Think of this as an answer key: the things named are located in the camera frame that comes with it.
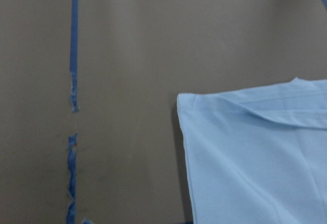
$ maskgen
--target folded shirt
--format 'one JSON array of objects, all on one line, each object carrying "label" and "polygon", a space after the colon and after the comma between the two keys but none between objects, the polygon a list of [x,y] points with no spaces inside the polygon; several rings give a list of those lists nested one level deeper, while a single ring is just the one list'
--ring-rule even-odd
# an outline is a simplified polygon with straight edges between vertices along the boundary
[{"label": "folded shirt", "polygon": [[179,94],[195,224],[327,223],[327,80]]}]

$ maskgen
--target light blue shirt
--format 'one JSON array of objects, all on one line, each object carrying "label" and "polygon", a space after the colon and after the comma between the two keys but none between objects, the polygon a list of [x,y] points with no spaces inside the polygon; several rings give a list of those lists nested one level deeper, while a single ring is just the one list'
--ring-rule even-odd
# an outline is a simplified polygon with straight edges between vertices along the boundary
[{"label": "light blue shirt", "polygon": [[327,80],[179,94],[195,224],[327,223]]}]

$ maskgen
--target light blue fabric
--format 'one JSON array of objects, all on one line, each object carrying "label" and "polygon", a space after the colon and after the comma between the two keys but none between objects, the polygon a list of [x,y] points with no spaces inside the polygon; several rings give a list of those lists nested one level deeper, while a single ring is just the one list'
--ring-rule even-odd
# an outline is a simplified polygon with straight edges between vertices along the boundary
[{"label": "light blue fabric", "polygon": [[327,223],[327,80],[179,94],[195,224]]}]

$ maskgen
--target stitched seam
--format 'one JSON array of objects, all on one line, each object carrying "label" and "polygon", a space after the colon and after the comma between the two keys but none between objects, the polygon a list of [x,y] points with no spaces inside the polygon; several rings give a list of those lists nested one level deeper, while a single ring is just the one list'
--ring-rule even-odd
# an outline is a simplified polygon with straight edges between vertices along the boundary
[{"label": "stitched seam", "polygon": [[266,101],[266,100],[276,100],[280,98],[295,98],[301,96],[310,96],[310,95],[321,95],[326,94],[327,89],[319,89],[319,90],[306,90],[306,91],[290,91],[290,92],[282,92],[282,93],[275,93],[271,95],[262,95],[256,96],[255,98],[227,98],[230,101],[238,102],[238,103],[252,103],[257,101]]},{"label": "stitched seam", "polygon": [[[188,108],[181,108],[179,109],[180,111],[187,111],[189,110]],[[215,111],[215,112],[220,112],[219,109],[210,109],[210,108],[206,108],[206,109],[193,109],[192,111]],[[311,112],[311,111],[294,111],[294,113],[292,114],[289,114],[287,113],[287,109],[284,111],[284,110],[269,110],[269,111],[265,111],[265,110],[254,110],[254,111],[258,111],[258,112],[261,112],[261,113],[264,113],[264,114],[269,114],[269,113],[272,113],[273,112],[276,112],[278,113],[279,116],[284,116],[284,117],[289,117],[289,116],[298,116],[298,117],[313,117],[313,118],[316,118],[316,117],[322,117],[322,118],[325,118],[327,117],[327,111],[326,113],[316,113],[316,112]]]},{"label": "stitched seam", "polygon": [[283,117],[301,117],[301,118],[326,118],[327,111],[322,111],[321,113],[316,111],[297,111],[297,110],[254,110],[261,112],[265,115],[277,114]]},{"label": "stitched seam", "polygon": [[182,118],[182,114],[179,115],[180,117],[180,125],[182,128],[182,132],[183,132],[183,141],[184,141],[184,146],[185,146],[185,158],[186,158],[186,172],[188,174],[188,182],[189,182],[189,192],[191,193],[191,199],[192,199],[192,208],[193,208],[193,217],[194,217],[194,224],[198,223],[198,219],[197,219],[197,215],[196,215],[196,207],[195,207],[195,201],[194,201],[194,195],[193,195],[193,187],[192,187],[192,180],[191,180],[191,168],[189,165],[189,154],[188,154],[188,145],[186,142],[186,134],[185,134],[185,129],[184,129],[184,125],[183,125],[183,118]]}]

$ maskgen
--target gray surface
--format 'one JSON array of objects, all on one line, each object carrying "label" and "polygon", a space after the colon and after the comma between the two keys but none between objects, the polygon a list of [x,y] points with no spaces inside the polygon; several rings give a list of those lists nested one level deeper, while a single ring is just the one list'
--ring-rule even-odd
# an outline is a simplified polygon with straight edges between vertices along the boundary
[{"label": "gray surface", "polygon": [[319,0],[0,0],[0,222],[64,223],[78,131],[77,223],[191,220],[178,93],[327,78]]}]

